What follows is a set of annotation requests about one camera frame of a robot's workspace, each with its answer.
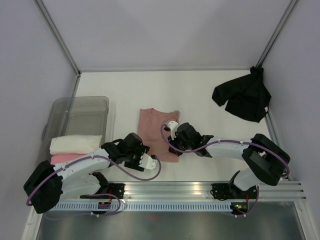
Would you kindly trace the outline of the dusty pink t-shirt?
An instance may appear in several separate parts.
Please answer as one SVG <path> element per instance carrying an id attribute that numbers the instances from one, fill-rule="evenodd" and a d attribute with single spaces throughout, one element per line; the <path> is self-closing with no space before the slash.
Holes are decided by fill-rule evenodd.
<path id="1" fill-rule="evenodd" d="M 149 155 L 155 155 L 162 162 L 178 163 L 179 157 L 169 152 L 169 146 L 163 140 L 161 127 L 170 121 L 179 122 L 180 112 L 161 112 L 154 108 L 140 109 L 137 135 L 145 146 L 150 147 Z"/>

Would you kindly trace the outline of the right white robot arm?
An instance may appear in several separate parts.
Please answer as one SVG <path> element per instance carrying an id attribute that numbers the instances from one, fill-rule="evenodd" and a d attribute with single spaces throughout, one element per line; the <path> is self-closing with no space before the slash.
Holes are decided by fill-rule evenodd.
<path id="1" fill-rule="evenodd" d="M 263 134 L 241 140 L 202 135 L 185 122 L 170 121 L 161 127 L 161 134 L 169 152 L 180 156 L 194 153 L 205 158 L 230 158 L 244 161 L 247 168 L 237 171 L 228 183 L 228 192 L 241 197 L 251 187 L 260 184 L 276 186 L 280 179 L 290 174 L 290 156 Z"/>

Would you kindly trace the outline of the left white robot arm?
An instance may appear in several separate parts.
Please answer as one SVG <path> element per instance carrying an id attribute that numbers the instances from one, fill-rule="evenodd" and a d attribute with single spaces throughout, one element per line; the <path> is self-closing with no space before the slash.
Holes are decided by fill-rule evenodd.
<path id="1" fill-rule="evenodd" d="M 155 170 L 158 162 L 150 148 L 135 133 L 106 142 L 92 152 L 61 163 L 40 162 L 23 185 L 27 206 L 38 214 L 53 209 L 60 201 L 73 198 L 104 198 L 111 195 L 101 170 L 117 167 L 143 172 Z"/>

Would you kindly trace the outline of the rolled white t-shirt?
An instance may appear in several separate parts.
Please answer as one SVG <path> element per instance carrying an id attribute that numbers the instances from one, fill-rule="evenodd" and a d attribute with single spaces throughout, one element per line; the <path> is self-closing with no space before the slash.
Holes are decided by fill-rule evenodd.
<path id="1" fill-rule="evenodd" d="M 51 155 L 88 154 L 100 147 L 102 135 L 66 135 L 51 140 L 49 152 Z"/>

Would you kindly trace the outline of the clear plastic bin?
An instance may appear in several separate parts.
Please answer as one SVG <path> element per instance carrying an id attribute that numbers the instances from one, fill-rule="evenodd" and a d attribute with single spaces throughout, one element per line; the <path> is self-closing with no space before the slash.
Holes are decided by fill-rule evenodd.
<path id="1" fill-rule="evenodd" d="M 109 99 L 106 96 L 63 97 L 51 108 L 41 135 L 41 146 L 36 165 L 51 161 L 51 140 L 68 135 L 101 135 L 105 142 Z"/>

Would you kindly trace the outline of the black t-shirt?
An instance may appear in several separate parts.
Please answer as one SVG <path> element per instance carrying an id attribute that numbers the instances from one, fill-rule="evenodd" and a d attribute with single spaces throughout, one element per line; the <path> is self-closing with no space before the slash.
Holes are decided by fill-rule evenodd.
<path id="1" fill-rule="evenodd" d="M 250 73 L 216 86 L 212 100 L 243 120 L 259 123 L 268 113 L 271 94 L 264 85 L 264 69 L 251 67 Z"/>

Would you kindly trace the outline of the rolled bright pink t-shirt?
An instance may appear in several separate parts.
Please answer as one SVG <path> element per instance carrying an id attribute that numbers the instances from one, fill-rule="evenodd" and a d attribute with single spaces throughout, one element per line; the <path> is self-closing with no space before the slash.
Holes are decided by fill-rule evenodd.
<path id="1" fill-rule="evenodd" d="M 57 154 L 57 155 L 53 155 L 51 157 L 50 163 L 52 165 L 56 165 L 56 164 L 72 161 L 72 160 L 75 160 L 75 159 L 83 157 L 83 156 L 84 156 L 84 154 L 75 154 L 75 153 Z"/>

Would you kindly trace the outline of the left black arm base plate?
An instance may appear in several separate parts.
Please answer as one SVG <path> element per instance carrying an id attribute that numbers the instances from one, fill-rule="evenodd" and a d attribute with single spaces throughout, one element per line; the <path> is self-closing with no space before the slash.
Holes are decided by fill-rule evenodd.
<path id="1" fill-rule="evenodd" d="M 81 195 L 81 199 L 112 199 L 111 195 L 123 199 L 125 193 L 124 183 L 110 183 L 108 188 L 99 189 L 94 195 Z"/>

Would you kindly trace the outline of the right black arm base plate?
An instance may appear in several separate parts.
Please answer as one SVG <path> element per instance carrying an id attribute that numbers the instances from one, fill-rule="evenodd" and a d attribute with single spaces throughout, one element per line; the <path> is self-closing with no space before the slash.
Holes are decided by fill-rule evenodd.
<path id="1" fill-rule="evenodd" d="M 243 191 L 234 185 L 228 183 L 213 183 L 211 185 L 210 194 L 215 200 L 246 200 L 247 198 L 255 199 L 258 195 L 256 186 L 250 187 L 248 190 Z"/>

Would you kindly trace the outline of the aluminium frame rail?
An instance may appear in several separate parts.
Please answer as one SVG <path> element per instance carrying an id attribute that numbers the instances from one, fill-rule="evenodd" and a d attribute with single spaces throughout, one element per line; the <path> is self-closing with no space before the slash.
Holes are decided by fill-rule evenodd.
<path id="1" fill-rule="evenodd" d="M 133 201 L 205 201 L 213 200 L 210 191 L 212 184 L 227 183 L 213 181 L 127 181 L 123 199 Z M 298 181 L 280 181 L 277 186 L 261 184 L 259 189 L 261 201 L 305 201 L 306 194 Z"/>

